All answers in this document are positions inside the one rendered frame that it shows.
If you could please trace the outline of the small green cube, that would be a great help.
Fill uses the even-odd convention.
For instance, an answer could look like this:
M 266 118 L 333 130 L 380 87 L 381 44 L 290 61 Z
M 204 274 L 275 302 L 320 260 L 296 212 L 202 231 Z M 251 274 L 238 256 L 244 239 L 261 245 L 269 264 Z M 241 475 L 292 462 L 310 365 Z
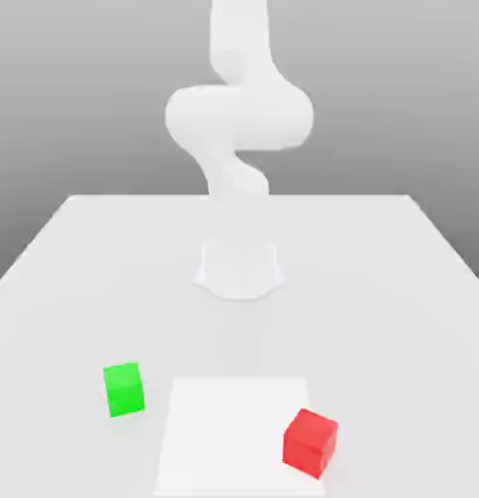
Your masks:
M 136 362 L 105 367 L 103 380 L 111 417 L 145 410 L 143 382 Z

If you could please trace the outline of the small red cube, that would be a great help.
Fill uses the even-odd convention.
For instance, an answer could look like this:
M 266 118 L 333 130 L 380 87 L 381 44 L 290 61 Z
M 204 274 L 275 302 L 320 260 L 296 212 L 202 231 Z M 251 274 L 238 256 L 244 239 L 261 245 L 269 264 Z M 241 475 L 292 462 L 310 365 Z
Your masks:
M 330 462 L 339 424 L 308 409 L 300 409 L 283 435 L 282 462 L 319 479 Z

